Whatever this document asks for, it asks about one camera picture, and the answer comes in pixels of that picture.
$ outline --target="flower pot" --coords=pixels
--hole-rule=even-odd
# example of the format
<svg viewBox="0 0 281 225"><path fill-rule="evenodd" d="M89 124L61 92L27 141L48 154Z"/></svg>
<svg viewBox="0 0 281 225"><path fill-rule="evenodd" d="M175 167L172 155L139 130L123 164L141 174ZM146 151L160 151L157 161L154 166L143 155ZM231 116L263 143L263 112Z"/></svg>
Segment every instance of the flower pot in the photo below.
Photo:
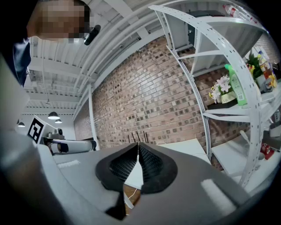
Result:
<svg viewBox="0 0 281 225"><path fill-rule="evenodd" d="M231 91L231 92L221 96L221 102L223 104L228 103L234 99L236 99L236 95L235 95L234 91Z"/></svg>
<svg viewBox="0 0 281 225"><path fill-rule="evenodd" d="M216 99L217 103L221 103L221 96L219 95L219 97Z"/></svg>
<svg viewBox="0 0 281 225"><path fill-rule="evenodd" d="M225 104L216 104L216 103L210 104L207 106L207 109L227 109L236 104L238 104L238 102L237 102L237 99L235 98L234 100L232 100L228 103L225 103Z"/></svg>

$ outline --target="perforated metal upright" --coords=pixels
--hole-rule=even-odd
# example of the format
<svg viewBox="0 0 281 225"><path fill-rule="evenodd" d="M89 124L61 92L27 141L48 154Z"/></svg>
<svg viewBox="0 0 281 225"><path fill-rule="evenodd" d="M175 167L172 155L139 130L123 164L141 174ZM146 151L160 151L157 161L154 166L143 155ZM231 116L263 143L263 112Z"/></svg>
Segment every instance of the perforated metal upright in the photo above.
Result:
<svg viewBox="0 0 281 225"><path fill-rule="evenodd" d="M190 58L190 57L200 57L200 56L206 56L206 55L224 55L228 62L232 65L234 71L236 72L240 83L242 85L243 91L246 95L248 107L249 107L249 121L251 123L251 145L249 149L249 155L247 158L246 166L242 172L242 176L240 179L239 184L245 187L247 183L250 180L250 177L254 171L254 167L257 162L258 154L260 151L261 141L263 139L263 129L261 129L261 126L263 125L263 121L261 119L261 111L260 111L260 101L254 86L254 80L244 63L243 59L239 55L239 53L234 49L234 47L229 43L228 40L226 40L222 35L220 35L212 26L207 24L206 22L202 22L201 19L195 18L189 14L183 13L179 10L172 9L165 6L156 6L152 5L149 7L152 10L155 10L161 25L164 29L165 36L167 38L168 42L168 49L173 54L179 65L181 66L182 70L184 71L193 91L196 96L201 115L203 118L203 124L204 124L204 130L205 130L205 136L206 136L206 147L207 147L207 154L208 158L211 159L212 156L212 150L211 150L211 141L210 141L210 131L209 131L209 125L208 125L208 117L205 113L205 107L203 105L203 101L201 99L200 93L196 87L195 80L193 75L189 73L188 69L182 62L183 58ZM171 28L169 25L169 22L167 20L167 15L173 16L181 21L184 21L185 23L193 26L197 31L197 36L204 35L207 37L216 47L218 50L216 51L206 51L206 52L200 52L195 53L192 55L179 57L177 54L176 49L174 46L177 44L173 42L173 37L176 35L181 35L181 33L171 33ZM230 116L229 121L239 121L241 119L241 116L237 117L237 120L235 120L235 116Z"/></svg>

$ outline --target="white metal shelf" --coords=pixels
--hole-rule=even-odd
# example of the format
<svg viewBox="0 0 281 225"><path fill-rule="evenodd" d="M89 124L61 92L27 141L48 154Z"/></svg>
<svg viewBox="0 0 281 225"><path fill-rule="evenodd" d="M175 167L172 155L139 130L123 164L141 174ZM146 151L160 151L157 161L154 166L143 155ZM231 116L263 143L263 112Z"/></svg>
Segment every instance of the white metal shelf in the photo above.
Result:
<svg viewBox="0 0 281 225"><path fill-rule="evenodd" d="M261 95L260 105L262 121L266 122L281 105L281 83L272 92ZM214 114L234 116L215 116ZM205 116L216 120L250 122L248 105L238 106L236 104L227 109L208 109Z"/></svg>
<svg viewBox="0 0 281 225"><path fill-rule="evenodd" d="M210 25L232 25L232 24L240 24L240 25L248 25L250 27L256 27L257 29L260 29L262 31L266 31L265 28L260 25L256 24L247 20L239 19L239 18L233 18L233 17L223 17L223 16L203 16L200 17L200 21L206 22Z"/></svg>
<svg viewBox="0 0 281 225"><path fill-rule="evenodd" d="M212 152L220 162L226 175L238 182L247 163L244 146L247 144L242 136L212 148ZM247 192L258 187L277 167L281 160L281 153L275 152L269 160L264 160L257 171L253 171L251 179L244 187Z"/></svg>
<svg viewBox="0 0 281 225"><path fill-rule="evenodd" d="M167 42L169 49L175 59L178 61L179 65L183 69L185 75L188 78L189 83L192 86L192 89L194 89L194 93L196 96L196 99L199 104L199 108L203 117L203 124L206 133L206 142L208 144L207 152L212 152L213 148L210 148L210 133L209 131L209 125L208 122L206 122L206 119L208 117L212 117L215 119L223 119L226 121L243 121L243 122L250 122L251 127L254 129L250 130L251 133L251 144L249 148L249 156L246 157L240 157L240 160L236 160L237 162L243 162L243 166L241 171L238 171L241 175L241 179L239 181L239 184L242 185L242 187L245 187L250 178L253 174L253 168L256 165L257 162L257 156L260 151L261 141L263 138L263 128L262 128L262 110L261 110L261 99L259 98L258 93L256 92L256 87L254 85L254 80L243 61L242 57L245 55L256 43L256 41L261 36L262 32L264 31L261 28L257 28L255 24L245 24L238 20L233 19L223 19L226 22L226 26L221 26L221 23L223 22L213 22L212 25L216 24L217 27L213 27L209 25L208 22L203 21L201 18L195 18L187 13L183 13L179 10L175 10L172 8L164 7L164 6L150 6L149 7L152 10L155 10L157 15L162 18L162 14L164 16L164 19L166 20L167 27L163 20L160 19L160 22L162 24L162 27L164 29L164 33L167 37ZM235 29L230 29L229 24L233 24ZM182 25L189 24L195 29L195 40L194 40L194 46L195 46L195 54L200 54L200 56L196 56L193 61L192 70L189 73L184 63L179 59L180 57L177 55L175 50L180 47L183 44L188 44L187 42L181 42L182 40L186 40L186 32L184 29L180 29L180 27L183 27ZM170 42L168 31L171 35L172 41ZM223 55L208 55L210 51L217 51L223 53ZM246 95L247 101L248 101L248 110L243 109L242 112L239 113L238 116L223 116L218 117L214 113L208 113L205 111L204 107L201 106L201 96L197 90L197 87L194 82L194 78L191 76L196 74L199 76L200 74L206 73L207 70L210 70L212 67L216 66L223 66L224 63L230 63L233 67L233 70L238 76L239 81L242 84L243 91ZM239 108L235 106L232 109L232 113L234 111L239 111ZM226 146L223 146L223 150L225 150L226 154L230 154L230 151L226 148ZM239 157L239 155L235 155L236 152L233 153L233 157L230 157L232 160L235 157ZM239 175L234 173L232 174L234 177L238 177Z"/></svg>
<svg viewBox="0 0 281 225"><path fill-rule="evenodd" d="M213 154L228 176L239 175L239 172L244 170L247 156L244 154L243 149L246 144L247 141L242 136L238 136L212 148Z"/></svg>

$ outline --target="brick wall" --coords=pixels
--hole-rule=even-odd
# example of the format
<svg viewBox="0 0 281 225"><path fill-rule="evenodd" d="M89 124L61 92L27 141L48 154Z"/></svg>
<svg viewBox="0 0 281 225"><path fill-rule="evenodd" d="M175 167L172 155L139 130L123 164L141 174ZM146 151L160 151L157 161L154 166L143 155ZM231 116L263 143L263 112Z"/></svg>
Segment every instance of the brick wall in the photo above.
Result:
<svg viewBox="0 0 281 225"><path fill-rule="evenodd" d="M260 39L256 42L255 46L262 46L269 57L270 63L278 63L280 55L278 49L274 43L272 43L266 34L263 34Z"/></svg>
<svg viewBox="0 0 281 225"><path fill-rule="evenodd" d="M192 59L185 64L191 70ZM195 78L205 106L212 104L209 92L214 82L227 71L220 69ZM119 65L93 93L94 121L101 149L130 141L136 131L144 142L143 131L153 144L197 138L205 149L205 133L195 95L186 76L158 38ZM92 137L88 103L74 125L77 139ZM248 123L209 120L212 147L227 142L247 130ZM212 164L221 165L213 156Z"/></svg>

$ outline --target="green spray bottle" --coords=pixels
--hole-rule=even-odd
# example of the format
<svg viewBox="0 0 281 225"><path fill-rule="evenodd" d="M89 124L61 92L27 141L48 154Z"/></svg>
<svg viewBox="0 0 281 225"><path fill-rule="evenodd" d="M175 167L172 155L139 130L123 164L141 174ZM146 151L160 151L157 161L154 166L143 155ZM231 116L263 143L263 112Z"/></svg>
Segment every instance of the green spray bottle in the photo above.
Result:
<svg viewBox="0 0 281 225"><path fill-rule="evenodd" d="M243 88L240 84L240 81L233 70L232 66L229 64L224 65L224 67L229 71L230 85L236 95L238 105L247 104L246 96L244 94Z"/></svg>

